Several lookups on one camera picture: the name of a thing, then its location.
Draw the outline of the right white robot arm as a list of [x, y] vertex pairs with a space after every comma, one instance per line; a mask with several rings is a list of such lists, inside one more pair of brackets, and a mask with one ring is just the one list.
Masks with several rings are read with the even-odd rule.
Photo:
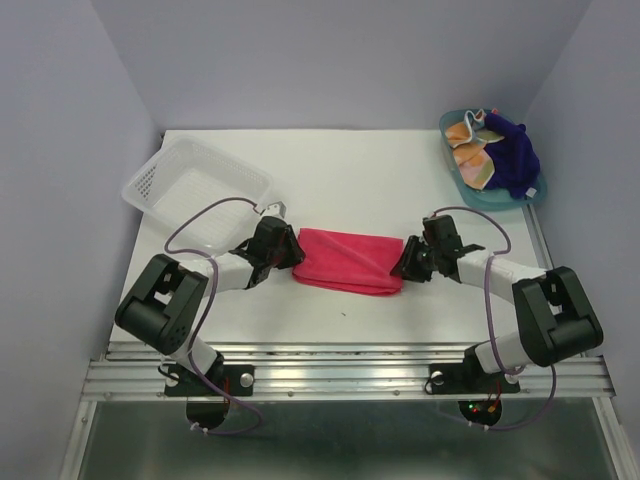
[[[529, 365], [549, 367], [599, 347], [604, 331], [577, 274], [568, 267], [543, 270], [501, 259], [477, 244], [465, 245], [449, 215], [423, 220], [421, 236], [407, 240], [391, 275], [425, 283], [438, 273], [483, 291], [489, 339], [464, 354], [463, 384], [482, 390], [497, 373]], [[491, 297], [513, 305], [516, 330], [498, 336]]]

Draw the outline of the pink microfiber towel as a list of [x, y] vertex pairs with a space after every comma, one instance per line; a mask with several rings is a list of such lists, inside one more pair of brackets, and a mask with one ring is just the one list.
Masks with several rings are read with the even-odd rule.
[[292, 275], [302, 284], [370, 296], [403, 288], [403, 280], [391, 275], [403, 253], [399, 238], [303, 228], [298, 243], [305, 259]]

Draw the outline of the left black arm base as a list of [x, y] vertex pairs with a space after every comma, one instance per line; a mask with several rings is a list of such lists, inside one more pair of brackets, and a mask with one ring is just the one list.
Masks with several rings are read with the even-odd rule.
[[[190, 429], [204, 435], [232, 436], [248, 433], [262, 423], [262, 415], [245, 398], [254, 392], [255, 367], [251, 364], [214, 363], [198, 375], [176, 363], [162, 363], [157, 372], [163, 377], [163, 395], [185, 398], [185, 415]], [[244, 409], [256, 418], [248, 426], [224, 427], [235, 410]]]

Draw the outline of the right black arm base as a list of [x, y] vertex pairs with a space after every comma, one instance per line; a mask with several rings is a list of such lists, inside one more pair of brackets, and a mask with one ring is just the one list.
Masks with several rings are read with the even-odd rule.
[[463, 418], [485, 429], [501, 419], [502, 396], [521, 391], [520, 384], [508, 381], [504, 373], [486, 373], [472, 347], [460, 362], [431, 364], [423, 389], [427, 395], [461, 395], [458, 407]]

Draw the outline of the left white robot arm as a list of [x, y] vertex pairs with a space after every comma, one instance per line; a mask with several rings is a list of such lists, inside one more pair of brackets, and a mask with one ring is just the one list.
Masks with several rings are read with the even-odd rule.
[[305, 258], [291, 225], [265, 216], [254, 234], [214, 259], [201, 254], [205, 270], [190, 270], [166, 254], [153, 256], [118, 306], [114, 323], [188, 371], [188, 382], [210, 394], [223, 378], [223, 356], [196, 332], [198, 313], [207, 314], [217, 293], [247, 290], [273, 269], [299, 265]]

